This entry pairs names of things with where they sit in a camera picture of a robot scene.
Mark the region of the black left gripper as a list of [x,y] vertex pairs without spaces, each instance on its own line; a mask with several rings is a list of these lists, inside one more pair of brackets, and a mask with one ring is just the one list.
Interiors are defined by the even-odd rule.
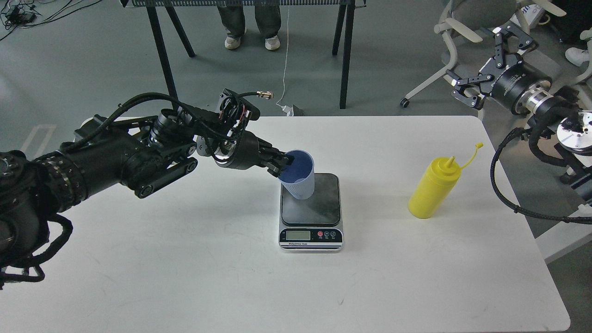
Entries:
[[294,162],[294,156],[277,150],[271,143],[244,131],[229,153],[216,154],[216,164],[222,168],[249,169],[253,166],[268,168],[268,173],[279,177]]

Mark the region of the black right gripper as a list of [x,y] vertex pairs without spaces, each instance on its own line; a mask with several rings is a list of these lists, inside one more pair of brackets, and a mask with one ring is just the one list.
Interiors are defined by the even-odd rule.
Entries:
[[[476,110],[481,110],[485,96],[494,99],[514,115],[535,113],[542,103],[550,98],[552,79],[534,66],[526,63],[521,55],[536,50],[537,42],[517,25],[502,25],[493,30],[495,39],[494,57],[490,58],[476,76],[461,78],[452,70],[446,74],[452,78],[452,96]],[[509,48],[511,37],[517,46]],[[478,88],[479,93],[469,96],[468,88]]]

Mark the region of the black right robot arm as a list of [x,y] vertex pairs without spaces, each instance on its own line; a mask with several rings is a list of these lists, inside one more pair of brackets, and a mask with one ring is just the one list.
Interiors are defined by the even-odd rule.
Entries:
[[512,129],[495,151],[490,166],[491,185],[497,197],[515,213],[525,216],[590,225],[590,217],[551,216],[518,206],[501,194],[495,181],[495,169],[501,152],[513,139],[527,141],[534,157],[545,164],[570,168],[574,175],[562,181],[586,201],[591,202],[591,167],[579,160],[591,156],[591,112],[580,108],[568,87],[550,93],[552,79],[527,63],[524,54],[537,44],[529,34],[512,22],[490,31],[494,37],[494,55],[468,78],[452,70],[452,95],[475,109],[491,98],[514,115],[530,116],[527,127]]

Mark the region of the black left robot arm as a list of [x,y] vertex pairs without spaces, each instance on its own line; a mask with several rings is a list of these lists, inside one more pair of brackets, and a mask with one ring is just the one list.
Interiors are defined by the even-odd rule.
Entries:
[[222,168],[266,168],[273,177],[294,157],[246,130],[260,117],[247,96],[225,89],[217,111],[164,93],[141,93],[109,117],[94,116],[74,142],[27,160],[21,150],[1,153],[1,284],[44,280],[41,268],[70,238],[61,213],[123,184],[146,198],[197,168],[194,153]]

